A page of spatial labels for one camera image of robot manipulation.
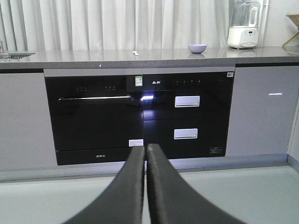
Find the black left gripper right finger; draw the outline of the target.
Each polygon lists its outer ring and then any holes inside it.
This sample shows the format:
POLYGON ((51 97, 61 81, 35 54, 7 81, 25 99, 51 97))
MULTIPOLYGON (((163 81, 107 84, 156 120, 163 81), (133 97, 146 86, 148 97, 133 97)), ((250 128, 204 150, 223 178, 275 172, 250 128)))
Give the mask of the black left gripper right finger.
POLYGON ((158 144, 147 146, 147 194, 153 224, 241 224, 195 191, 158 144))

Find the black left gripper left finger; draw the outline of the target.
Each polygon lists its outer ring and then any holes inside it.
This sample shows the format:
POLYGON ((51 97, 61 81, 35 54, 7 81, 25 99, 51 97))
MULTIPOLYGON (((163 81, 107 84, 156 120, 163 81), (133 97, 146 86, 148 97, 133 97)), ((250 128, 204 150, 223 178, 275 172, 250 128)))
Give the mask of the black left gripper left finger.
POLYGON ((140 224, 144 196, 144 146, 132 147, 109 186, 66 224, 140 224))

